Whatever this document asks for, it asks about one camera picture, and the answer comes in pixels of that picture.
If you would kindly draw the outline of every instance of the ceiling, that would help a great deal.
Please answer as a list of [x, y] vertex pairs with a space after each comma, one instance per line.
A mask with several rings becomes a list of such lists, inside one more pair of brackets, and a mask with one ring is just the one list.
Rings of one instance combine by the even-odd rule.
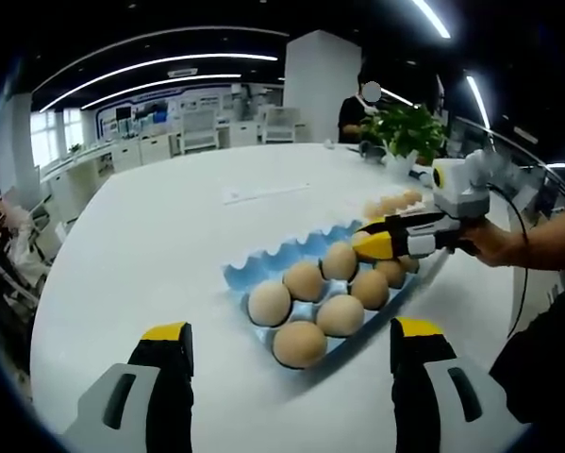
[[[104, 95], [167, 78], [186, 66], [198, 74], [242, 74], [243, 81], [279, 83], [288, 41], [324, 29], [364, 49], [383, 68], [383, 86], [415, 92], [439, 74], [452, 109], [480, 121], [464, 82], [473, 71], [489, 110], [492, 128], [514, 126], [540, 139], [545, 159], [565, 159], [565, 7], [555, 2], [426, 0], [452, 35], [443, 40], [411, 0], [84, 0], [32, 2], [12, 20], [10, 44], [22, 57], [16, 90], [34, 91], [33, 109], [64, 92], [125, 66], [173, 56], [238, 52], [278, 57], [276, 62], [205, 59], [163, 63], [117, 75], [58, 103], [82, 106]], [[218, 25], [253, 27], [277, 34], [231, 29], [155, 32]], [[62, 68], [99, 49], [139, 37]], [[7, 46], [1, 42], [0, 52]], [[7, 62], [3, 56], [0, 60]], [[416, 62], [416, 66], [407, 61]]]

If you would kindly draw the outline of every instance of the person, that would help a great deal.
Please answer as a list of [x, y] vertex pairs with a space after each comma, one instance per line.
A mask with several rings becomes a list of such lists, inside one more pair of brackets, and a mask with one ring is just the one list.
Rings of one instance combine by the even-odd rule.
[[377, 108], [362, 96], [362, 89], [369, 81], [367, 78], [365, 72], [360, 71], [357, 75], [359, 90], [342, 103], [339, 113], [339, 143], [359, 143], [361, 120], [377, 112]]
[[[464, 239], [474, 243], [477, 257], [489, 266], [565, 269], [565, 212], [530, 229], [526, 237], [486, 221], [467, 230]], [[508, 340], [490, 375], [505, 389], [513, 415], [533, 424], [523, 451], [564, 451], [565, 291]]]

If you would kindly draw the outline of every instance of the ceiling light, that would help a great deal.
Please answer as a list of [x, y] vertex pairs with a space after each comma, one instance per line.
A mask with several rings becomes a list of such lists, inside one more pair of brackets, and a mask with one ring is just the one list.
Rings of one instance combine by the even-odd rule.
[[433, 9], [429, 7], [424, 0], [412, 0], [414, 4], [421, 9], [424, 13], [426, 18], [433, 24], [433, 26], [440, 32], [440, 35], [445, 40], [449, 40], [451, 38], [450, 33], [448, 32], [447, 28], [441, 22], [441, 19], [437, 17], [437, 14], [433, 12]]
[[95, 78], [94, 80], [90, 80], [89, 82], [85, 82], [84, 84], [79, 85], [78, 87], [73, 88], [69, 92], [66, 92], [62, 96], [54, 99], [52, 102], [50, 102], [45, 107], [43, 107], [40, 110], [40, 113], [43, 113], [44, 111], [53, 107], [59, 101], [61, 101], [65, 97], [70, 96], [74, 92], [78, 92], [79, 90], [83, 90], [84, 88], [87, 88], [90, 85], [92, 85], [96, 82], [99, 82], [101, 80], [104, 80], [105, 78], [117, 76], [118, 74], [126, 73], [127, 71], [132, 71], [134, 69], [143, 68], [145, 66], [151, 66], [153, 64], [167, 63], [167, 62], [170, 62], [170, 61], [180, 61], [182, 59], [263, 59], [263, 60], [266, 60], [266, 61], [277, 61], [278, 60], [278, 58], [276, 58], [276, 57], [267, 57], [267, 56], [264, 56], [264, 55], [233, 54], [233, 53], [230, 53], [230, 54], [182, 55], [182, 56], [179, 56], [179, 57], [168, 57], [166, 59], [153, 59], [151, 61], [146, 61], [144, 63], [138, 63], [138, 64], [134, 64], [132, 66], [127, 66], [126, 68], [117, 69], [116, 71], [112, 71], [111, 73], [100, 75], [99, 77]]
[[414, 103], [408, 101], [407, 99], [404, 99], [402, 96], [400, 96], [399, 94], [395, 94], [394, 92], [390, 92], [389, 90], [385, 90], [384, 88], [381, 87], [380, 89], [381, 92], [384, 92], [386, 94], [388, 94], [391, 97], [394, 97], [395, 99], [397, 99], [398, 101], [402, 101], [404, 104], [408, 104], [411, 107], [414, 107]]
[[81, 107], [81, 109], [88, 109], [96, 104], [99, 104], [104, 101], [108, 101], [113, 97], [117, 97], [123, 94], [127, 94], [128, 92], [136, 92], [137, 90], [143, 90], [144, 88], [156, 87], [158, 85], [164, 85], [166, 83], [176, 83], [176, 82], [186, 82], [190, 80], [205, 80], [208, 78], [240, 78], [240, 74], [211, 74], [211, 75], [191, 75], [190, 77], [178, 77], [178, 78], [170, 78], [167, 80], [160, 80], [159, 82], [152, 82], [146, 83], [145, 85], [140, 85], [139, 87], [127, 88], [126, 90], [122, 90], [121, 92], [116, 92], [114, 94], [109, 94], [108, 96], [104, 96], [97, 101], [90, 102], [85, 106]]
[[486, 106], [483, 104], [483, 98], [481, 97], [481, 93], [477, 88], [477, 84], [474, 83], [474, 78], [470, 75], [467, 75], [467, 81], [469, 82], [469, 86], [473, 91], [474, 99], [477, 101], [477, 106], [479, 106], [479, 111], [481, 112], [481, 118], [483, 119], [483, 125], [489, 129], [490, 128], [490, 119], [488, 118], [488, 113], [486, 112]]

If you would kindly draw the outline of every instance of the human hand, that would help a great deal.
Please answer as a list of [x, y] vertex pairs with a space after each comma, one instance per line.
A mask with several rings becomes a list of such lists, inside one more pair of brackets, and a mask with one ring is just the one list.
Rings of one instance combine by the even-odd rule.
[[462, 239], [471, 241], [479, 249], [476, 257], [484, 264], [490, 267], [510, 265], [513, 235], [488, 219], [466, 229]]

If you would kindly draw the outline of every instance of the white table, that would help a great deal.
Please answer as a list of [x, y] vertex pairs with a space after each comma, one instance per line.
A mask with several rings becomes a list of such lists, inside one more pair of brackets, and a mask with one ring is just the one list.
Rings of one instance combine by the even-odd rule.
[[[229, 188], [287, 191], [225, 205]], [[62, 432], [77, 399], [127, 361], [146, 329], [189, 321], [195, 451], [393, 451], [389, 330], [319, 382], [289, 377], [225, 298], [221, 265], [357, 218], [366, 199], [403, 189], [357, 154], [318, 144], [192, 155], [113, 176], [42, 294], [31, 350], [40, 418]], [[507, 227], [506, 207], [492, 201], [490, 217]], [[512, 284], [511, 270], [456, 252], [403, 314], [437, 323], [459, 354], [489, 367], [507, 335]]]

